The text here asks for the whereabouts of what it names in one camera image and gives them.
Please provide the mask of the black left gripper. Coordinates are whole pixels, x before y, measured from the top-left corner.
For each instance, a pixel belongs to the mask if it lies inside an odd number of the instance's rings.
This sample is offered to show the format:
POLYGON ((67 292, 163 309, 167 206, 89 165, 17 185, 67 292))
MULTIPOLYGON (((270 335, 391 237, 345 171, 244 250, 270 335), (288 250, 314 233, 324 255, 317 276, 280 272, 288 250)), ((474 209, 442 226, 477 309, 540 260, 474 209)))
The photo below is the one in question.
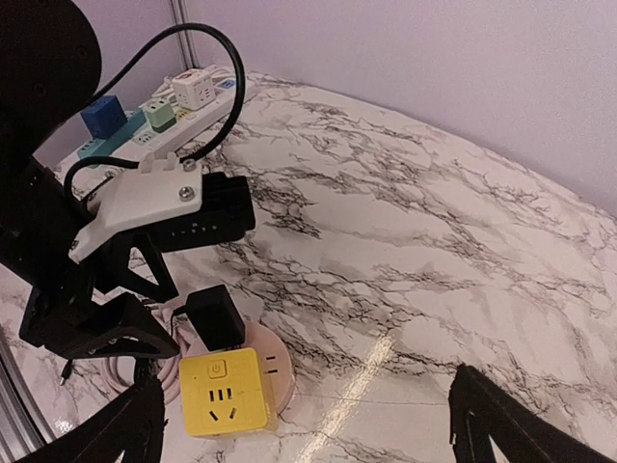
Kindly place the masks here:
MULTIPOLYGON (((20 337, 67 360, 176 356, 178 344, 136 296, 124 293, 104 305, 92 300, 98 276, 68 257, 91 218, 49 169, 33 158, 18 164, 18 276, 33 287, 20 337)), ((151 300, 176 298, 171 273, 147 232, 123 232, 103 245, 103 292, 117 287, 151 300), (149 279, 130 266, 134 251, 149 279)))

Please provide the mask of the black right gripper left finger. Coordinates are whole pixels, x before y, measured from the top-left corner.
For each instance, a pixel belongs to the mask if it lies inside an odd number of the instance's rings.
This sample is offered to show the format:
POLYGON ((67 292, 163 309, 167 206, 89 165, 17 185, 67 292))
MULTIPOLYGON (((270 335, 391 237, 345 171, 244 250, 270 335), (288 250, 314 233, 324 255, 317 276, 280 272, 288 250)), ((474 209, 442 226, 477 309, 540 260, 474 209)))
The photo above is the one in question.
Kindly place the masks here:
POLYGON ((161 460, 165 403, 156 377, 139 379, 69 433, 22 457, 22 463, 157 463, 161 460))

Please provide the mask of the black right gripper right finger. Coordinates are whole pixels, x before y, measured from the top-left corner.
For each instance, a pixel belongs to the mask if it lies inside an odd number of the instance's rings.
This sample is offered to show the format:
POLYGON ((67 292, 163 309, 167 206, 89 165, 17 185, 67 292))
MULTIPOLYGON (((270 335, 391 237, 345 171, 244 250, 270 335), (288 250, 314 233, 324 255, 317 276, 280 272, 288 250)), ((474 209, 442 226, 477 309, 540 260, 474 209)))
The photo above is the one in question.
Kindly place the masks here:
POLYGON ((543 421, 478 369, 458 366, 448 395, 449 443, 458 462, 612 460, 543 421))

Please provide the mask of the pink round power strip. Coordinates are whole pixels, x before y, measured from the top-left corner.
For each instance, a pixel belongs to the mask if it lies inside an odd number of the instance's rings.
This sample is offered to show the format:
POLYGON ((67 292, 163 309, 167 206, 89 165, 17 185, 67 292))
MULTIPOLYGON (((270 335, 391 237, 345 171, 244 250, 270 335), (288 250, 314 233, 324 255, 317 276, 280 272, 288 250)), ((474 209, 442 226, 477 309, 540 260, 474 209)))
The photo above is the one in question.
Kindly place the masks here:
MULTIPOLYGON (((165 360, 158 372, 166 405, 176 400, 180 394, 179 360, 207 353, 205 345, 195 330, 188 327, 188 322, 175 322, 173 333, 181 355, 165 360)), ((245 323, 245 342, 242 347, 255 350, 266 385, 271 387, 274 404, 280 414, 288 405, 295 387, 294 370, 287 347, 272 330, 258 322, 251 321, 245 323)), ((130 385, 121 377, 117 358, 104 359, 101 374, 104 384, 112 395, 119 395, 130 385)))

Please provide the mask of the yellow cube socket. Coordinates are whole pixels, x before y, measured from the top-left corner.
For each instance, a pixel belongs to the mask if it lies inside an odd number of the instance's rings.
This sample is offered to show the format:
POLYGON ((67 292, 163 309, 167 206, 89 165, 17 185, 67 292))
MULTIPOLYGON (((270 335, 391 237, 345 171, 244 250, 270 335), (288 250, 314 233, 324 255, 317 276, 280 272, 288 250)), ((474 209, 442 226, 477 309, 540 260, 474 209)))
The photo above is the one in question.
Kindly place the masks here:
POLYGON ((191 437, 258 431, 274 422, 270 392, 250 347, 182 359, 179 386, 191 437))

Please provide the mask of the black power adapter with cable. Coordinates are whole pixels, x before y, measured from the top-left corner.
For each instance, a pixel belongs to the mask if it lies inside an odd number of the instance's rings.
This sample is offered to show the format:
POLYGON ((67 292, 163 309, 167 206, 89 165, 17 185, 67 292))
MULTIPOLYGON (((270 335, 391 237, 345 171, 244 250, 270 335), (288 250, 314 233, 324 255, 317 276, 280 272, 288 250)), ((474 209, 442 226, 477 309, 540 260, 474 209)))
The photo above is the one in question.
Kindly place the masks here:
POLYGON ((225 286, 190 293, 172 316, 186 315, 205 347, 225 350, 245 342, 245 324, 225 286))

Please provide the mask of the teal power strip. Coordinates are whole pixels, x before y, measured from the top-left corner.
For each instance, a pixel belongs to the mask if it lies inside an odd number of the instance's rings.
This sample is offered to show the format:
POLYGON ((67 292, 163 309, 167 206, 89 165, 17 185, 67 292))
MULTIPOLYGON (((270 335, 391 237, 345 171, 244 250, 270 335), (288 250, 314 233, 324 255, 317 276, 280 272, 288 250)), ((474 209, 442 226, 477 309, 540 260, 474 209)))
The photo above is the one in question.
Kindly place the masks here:
POLYGON ((78 158, 84 159, 93 156, 110 156, 115 150, 129 141, 147 122, 147 118, 142 109, 127 111, 125 116, 127 117, 127 122, 110 138, 92 138, 82 145, 76 151, 78 158))

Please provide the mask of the blue cube socket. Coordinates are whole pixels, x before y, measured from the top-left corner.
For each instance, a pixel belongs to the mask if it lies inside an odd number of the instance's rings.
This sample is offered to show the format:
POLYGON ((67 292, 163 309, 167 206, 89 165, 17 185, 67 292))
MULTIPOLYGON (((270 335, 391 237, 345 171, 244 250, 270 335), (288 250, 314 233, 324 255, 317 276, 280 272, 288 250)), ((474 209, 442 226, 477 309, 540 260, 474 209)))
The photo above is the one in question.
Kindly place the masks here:
POLYGON ((82 110, 80 116, 96 139, 109 139, 127 122, 121 103, 115 95, 102 96, 82 110))

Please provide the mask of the green plug adapter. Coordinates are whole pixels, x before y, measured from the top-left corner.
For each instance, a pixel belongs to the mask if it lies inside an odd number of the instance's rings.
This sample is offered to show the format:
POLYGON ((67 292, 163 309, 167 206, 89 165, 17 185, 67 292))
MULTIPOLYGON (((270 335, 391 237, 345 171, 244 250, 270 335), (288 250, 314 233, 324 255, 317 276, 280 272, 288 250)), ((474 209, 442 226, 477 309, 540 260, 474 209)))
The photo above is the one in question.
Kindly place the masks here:
POLYGON ((166 98, 151 99, 143 105, 142 110, 156 133, 163 133, 176 124, 174 108, 166 98))

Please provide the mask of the white cube socket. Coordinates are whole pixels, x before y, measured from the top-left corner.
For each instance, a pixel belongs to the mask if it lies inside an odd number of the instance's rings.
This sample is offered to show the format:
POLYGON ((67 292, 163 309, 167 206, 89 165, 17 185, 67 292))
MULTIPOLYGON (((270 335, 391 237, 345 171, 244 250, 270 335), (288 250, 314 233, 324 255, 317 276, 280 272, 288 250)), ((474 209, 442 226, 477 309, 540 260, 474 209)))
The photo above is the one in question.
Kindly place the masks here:
POLYGON ((216 99, 210 72, 192 68, 183 71, 171 81, 180 107, 197 111, 216 99))

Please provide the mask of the long white power strip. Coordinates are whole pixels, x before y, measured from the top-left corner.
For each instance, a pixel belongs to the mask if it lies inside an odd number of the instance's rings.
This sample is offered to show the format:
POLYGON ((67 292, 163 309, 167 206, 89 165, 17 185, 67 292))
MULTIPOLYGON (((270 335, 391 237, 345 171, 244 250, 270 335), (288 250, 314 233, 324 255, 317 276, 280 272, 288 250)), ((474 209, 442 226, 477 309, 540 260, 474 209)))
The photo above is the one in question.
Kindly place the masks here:
POLYGON ((146 123, 129 141, 115 150, 112 156, 140 161, 150 152, 165 154, 177 151, 207 128, 226 118, 232 108, 235 94, 233 68, 210 65, 205 71, 213 79, 215 91, 213 102, 197 111, 176 105, 174 125, 162 133, 157 133, 149 123, 146 123))

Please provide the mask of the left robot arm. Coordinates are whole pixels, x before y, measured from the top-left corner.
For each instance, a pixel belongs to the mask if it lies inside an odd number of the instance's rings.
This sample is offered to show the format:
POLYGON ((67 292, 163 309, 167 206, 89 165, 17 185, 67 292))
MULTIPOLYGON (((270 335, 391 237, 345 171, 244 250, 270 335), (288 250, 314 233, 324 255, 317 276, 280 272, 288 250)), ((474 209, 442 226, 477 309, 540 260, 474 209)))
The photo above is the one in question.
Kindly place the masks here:
POLYGON ((57 180, 34 154, 104 95, 99 43, 70 1, 2 3, 1 262, 32 288, 22 340, 68 360, 171 358, 177 343, 144 305, 177 295, 164 255, 255 227, 247 180, 199 167, 238 120, 244 65, 222 32, 194 30, 223 46, 235 72, 230 114, 213 139, 182 158, 86 158, 57 180))

